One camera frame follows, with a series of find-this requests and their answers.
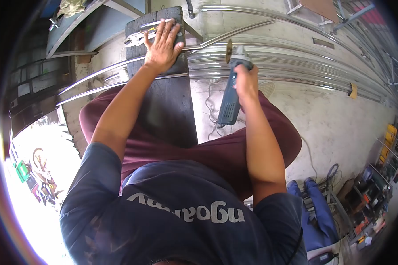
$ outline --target fingers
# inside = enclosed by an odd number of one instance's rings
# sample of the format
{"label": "fingers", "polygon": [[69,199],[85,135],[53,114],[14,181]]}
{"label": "fingers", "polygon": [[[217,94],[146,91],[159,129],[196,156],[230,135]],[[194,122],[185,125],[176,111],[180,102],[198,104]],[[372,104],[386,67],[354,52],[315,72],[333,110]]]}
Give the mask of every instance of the fingers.
{"label": "fingers", "polygon": [[164,27],[165,27],[165,19],[161,18],[161,23],[159,23],[159,25],[158,25],[158,30],[156,31],[154,43],[158,43],[159,40],[161,39],[162,32],[164,31]]}
{"label": "fingers", "polygon": [[173,58],[176,58],[180,54],[180,52],[183,50],[183,47],[184,47],[183,42],[179,42],[175,45],[174,52],[173,52]]}
{"label": "fingers", "polygon": [[150,47],[152,46],[152,44],[151,44],[150,41],[149,41],[149,37],[148,37],[149,32],[148,32],[147,30],[145,30],[145,31],[143,31],[143,34],[145,35],[145,36],[143,37],[143,39],[144,39],[144,44],[145,44],[147,50],[150,50]]}
{"label": "fingers", "polygon": [[239,64],[238,66],[234,67],[234,71],[237,74],[246,74],[246,73],[248,73],[248,69],[243,64]]}
{"label": "fingers", "polygon": [[180,24],[176,24],[168,34],[167,43],[173,45],[175,38],[177,37],[178,31],[180,30]]}
{"label": "fingers", "polygon": [[252,76],[258,76],[258,67],[253,65],[252,69],[249,71]]}
{"label": "fingers", "polygon": [[171,27],[174,25],[174,18],[171,18],[170,21],[164,27],[164,31],[162,32],[161,39],[167,41],[168,34],[170,33]]}

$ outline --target hand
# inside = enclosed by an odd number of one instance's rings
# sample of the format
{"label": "hand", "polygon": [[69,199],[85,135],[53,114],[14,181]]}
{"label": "hand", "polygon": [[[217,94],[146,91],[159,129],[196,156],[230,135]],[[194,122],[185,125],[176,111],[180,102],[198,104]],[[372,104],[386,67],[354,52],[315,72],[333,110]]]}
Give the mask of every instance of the hand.
{"label": "hand", "polygon": [[165,19],[161,18],[153,44],[148,39],[148,32],[144,32],[144,44],[148,50],[144,65],[156,70],[157,75],[170,69],[184,47],[184,43],[179,42],[173,48],[174,40],[180,30],[178,23],[171,29],[174,22],[172,18],[165,24]]}
{"label": "hand", "polygon": [[237,73],[236,78],[236,92],[239,96],[239,103],[243,108],[247,108],[249,105],[258,103],[258,67],[248,71],[248,69],[240,64],[234,68]]}

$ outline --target cloth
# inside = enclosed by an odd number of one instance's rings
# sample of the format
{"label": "cloth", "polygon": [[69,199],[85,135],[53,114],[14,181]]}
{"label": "cloth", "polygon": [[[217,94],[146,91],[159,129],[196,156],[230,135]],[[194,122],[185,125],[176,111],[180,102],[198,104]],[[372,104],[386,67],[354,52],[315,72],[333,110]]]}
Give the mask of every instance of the cloth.
{"label": "cloth", "polygon": [[[302,203],[302,229],[303,239],[305,242],[305,248],[308,251],[315,250],[330,246],[339,241],[339,235],[337,234],[336,226],[334,224],[333,215],[330,211],[329,205],[327,205],[326,199],[318,189],[318,184],[314,180],[309,179],[304,183],[305,191],[311,198],[315,209],[315,217],[317,219],[318,226],[314,226],[309,220],[309,212],[305,204]],[[301,197],[301,190],[298,184],[292,183],[287,188],[287,192]]]}
{"label": "cloth", "polygon": [[85,7],[82,4],[86,0],[62,0],[59,5],[59,11],[57,17],[64,14],[64,17],[72,17],[76,13],[83,12]]}
{"label": "cloth", "polygon": [[[176,160],[137,169],[118,197],[121,162],[101,143],[88,146],[60,223],[78,264],[285,264],[299,240],[302,199],[264,198],[253,212],[204,165]],[[306,264],[303,242],[291,264]]]}
{"label": "cloth", "polygon": [[[81,129],[88,143],[101,115],[121,88],[107,90],[80,111]],[[276,136],[287,167],[301,150],[301,137],[289,119],[271,104],[261,91],[259,102]],[[179,159],[193,160],[211,168],[234,188],[241,200],[252,195],[246,166],[245,129],[184,149],[157,139],[136,123],[127,140],[121,180],[148,163]]]}

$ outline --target maroon shorts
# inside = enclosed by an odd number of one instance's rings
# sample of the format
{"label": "maroon shorts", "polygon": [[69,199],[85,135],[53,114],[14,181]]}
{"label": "maroon shorts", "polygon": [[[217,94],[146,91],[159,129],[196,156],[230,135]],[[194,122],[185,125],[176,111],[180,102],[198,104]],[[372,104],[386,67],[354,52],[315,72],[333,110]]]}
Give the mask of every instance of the maroon shorts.
{"label": "maroon shorts", "polygon": [[[121,87],[109,89],[81,110],[81,129],[88,143],[91,141],[101,115],[120,89]],[[287,167],[301,150],[301,137],[288,118],[271,104],[261,91],[259,92],[259,102],[276,136],[285,167]],[[121,181],[148,163],[178,159],[197,161],[213,169],[234,188],[242,200],[252,195],[252,186],[246,166],[245,128],[185,149],[157,139],[136,123],[127,139]]]}

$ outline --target grinder cutting disc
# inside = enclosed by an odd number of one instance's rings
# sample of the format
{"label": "grinder cutting disc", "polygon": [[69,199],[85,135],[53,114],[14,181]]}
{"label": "grinder cutting disc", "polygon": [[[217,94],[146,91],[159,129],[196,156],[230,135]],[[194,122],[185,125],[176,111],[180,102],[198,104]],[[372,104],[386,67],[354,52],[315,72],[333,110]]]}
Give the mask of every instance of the grinder cutting disc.
{"label": "grinder cutting disc", "polygon": [[233,43],[231,39],[229,39],[227,42],[227,49],[226,49],[226,63],[230,61],[232,52],[233,52]]}

